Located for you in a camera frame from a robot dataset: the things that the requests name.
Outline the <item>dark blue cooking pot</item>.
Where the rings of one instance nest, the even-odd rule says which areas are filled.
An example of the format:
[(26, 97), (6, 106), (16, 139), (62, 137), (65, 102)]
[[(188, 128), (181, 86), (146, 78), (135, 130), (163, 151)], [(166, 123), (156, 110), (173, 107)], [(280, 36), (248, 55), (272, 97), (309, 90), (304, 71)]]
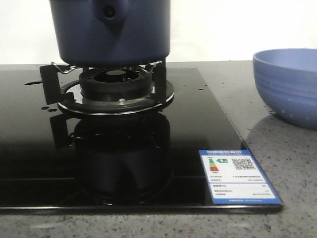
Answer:
[(60, 58), (75, 66), (131, 66), (170, 53), (168, 0), (52, 0)]

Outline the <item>light blue plastic bowl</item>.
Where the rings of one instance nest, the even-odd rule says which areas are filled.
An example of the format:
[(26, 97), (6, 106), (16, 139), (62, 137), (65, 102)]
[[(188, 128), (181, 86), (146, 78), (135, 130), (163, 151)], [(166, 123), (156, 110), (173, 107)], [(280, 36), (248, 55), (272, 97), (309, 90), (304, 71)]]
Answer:
[(253, 55), (256, 89), (262, 100), (292, 124), (317, 127), (317, 51), (274, 49)]

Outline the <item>black metal pot support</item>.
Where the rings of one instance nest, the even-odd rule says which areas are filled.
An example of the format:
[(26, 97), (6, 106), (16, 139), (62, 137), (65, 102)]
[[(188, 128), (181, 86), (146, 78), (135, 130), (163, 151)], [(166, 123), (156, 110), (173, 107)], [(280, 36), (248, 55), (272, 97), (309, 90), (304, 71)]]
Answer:
[[(131, 69), (137, 68), (152, 76), (152, 91), (142, 97), (118, 101), (96, 101), (81, 95), (81, 86), (78, 80), (60, 85), (59, 74), (69, 74), (77, 70), (76, 66), (50, 65), (40, 67), (43, 90), (48, 105), (57, 104), (63, 112), (85, 116), (116, 116), (137, 114), (144, 111), (161, 109), (168, 106), (174, 98), (174, 87), (167, 80), (165, 60), (159, 60), (150, 64), (124, 67), (105, 67), (107, 69)], [(83, 67), (82, 72), (93, 68)]]

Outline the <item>black round gas burner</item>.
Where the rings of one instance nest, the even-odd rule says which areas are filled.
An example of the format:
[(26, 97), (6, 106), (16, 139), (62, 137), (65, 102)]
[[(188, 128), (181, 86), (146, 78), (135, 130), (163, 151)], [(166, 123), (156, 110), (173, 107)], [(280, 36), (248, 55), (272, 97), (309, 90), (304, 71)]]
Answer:
[(131, 69), (93, 68), (79, 76), (81, 95), (90, 100), (114, 102), (136, 99), (152, 91), (152, 76)]

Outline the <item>blue white energy label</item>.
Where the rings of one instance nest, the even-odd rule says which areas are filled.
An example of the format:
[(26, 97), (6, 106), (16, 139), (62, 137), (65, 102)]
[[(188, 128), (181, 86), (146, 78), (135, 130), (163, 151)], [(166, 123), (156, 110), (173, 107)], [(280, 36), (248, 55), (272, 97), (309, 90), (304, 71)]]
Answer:
[(199, 154), (214, 204), (282, 204), (249, 150), (200, 150)]

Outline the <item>black glass gas stove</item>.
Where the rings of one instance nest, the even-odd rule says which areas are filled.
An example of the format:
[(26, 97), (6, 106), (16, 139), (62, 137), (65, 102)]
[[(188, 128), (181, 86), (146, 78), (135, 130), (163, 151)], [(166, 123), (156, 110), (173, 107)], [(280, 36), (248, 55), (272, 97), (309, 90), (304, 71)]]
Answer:
[(35, 70), (0, 73), (0, 212), (273, 213), (265, 182), (228, 199), (207, 174), (261, 172), (195, 68), (167, 71), (175, 98), (162, 111), (76, 118), (45, 105)]

